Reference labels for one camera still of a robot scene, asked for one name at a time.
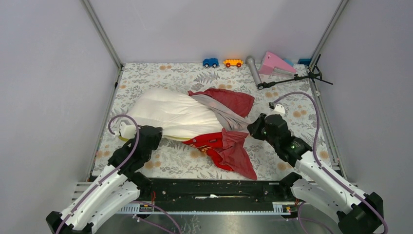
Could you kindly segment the white pillow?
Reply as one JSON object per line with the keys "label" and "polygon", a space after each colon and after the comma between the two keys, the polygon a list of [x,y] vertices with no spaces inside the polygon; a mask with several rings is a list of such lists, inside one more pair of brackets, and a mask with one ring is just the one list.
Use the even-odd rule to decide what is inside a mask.
{"label": "white pillow", "polygon": [[138,125],[161,127],[165,138],[187,141],[222,130],[244,131],[254,101],[251,95],[226,89],[184,94],[153,88],[141,94],[126,114]]}

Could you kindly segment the red printed pillowcase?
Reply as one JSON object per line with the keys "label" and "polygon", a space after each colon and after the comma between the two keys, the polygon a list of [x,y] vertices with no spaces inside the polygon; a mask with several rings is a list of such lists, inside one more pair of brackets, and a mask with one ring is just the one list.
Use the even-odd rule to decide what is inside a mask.
{"label": "red printed pillowcase", "polygon": [[188,91],[188,95],[211,109],[222,129],[183,143],[208,155],[217,167],[256,180],[257,175],[244,149],[248,136],[246,128],[250,124],[245,118],[249,115],[255,98],[246,93],[217,88]]}

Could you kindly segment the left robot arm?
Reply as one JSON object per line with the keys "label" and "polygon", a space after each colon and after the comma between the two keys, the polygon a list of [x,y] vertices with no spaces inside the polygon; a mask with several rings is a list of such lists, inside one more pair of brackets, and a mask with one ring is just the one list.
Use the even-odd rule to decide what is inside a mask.
{"label": "left robot arm", "polygon": [[146,200],[152,182],[139,169],[150,160],[162,138],[162,128],[140,126],[134,138],[116,149],[93,183],[66,209],[52,211],[46,222],[54,234],[94,234],[128,203]]}

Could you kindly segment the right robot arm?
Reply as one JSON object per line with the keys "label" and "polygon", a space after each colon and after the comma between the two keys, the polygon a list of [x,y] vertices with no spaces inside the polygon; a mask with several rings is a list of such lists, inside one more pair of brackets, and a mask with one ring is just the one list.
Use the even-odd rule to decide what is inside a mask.
{"label": "right robot arm", "polygon": [[281,198],[308,202],[334,220],[344,234],[372,234],[380,226],[388,230],[382,198],[375,192],[365,193],[319,161],[314,149],[291,134],[281,115],[260,114],[247,129],[253,138],[268,142],[281,160],[314,181],[311,184],[290,173],[279,188]]}

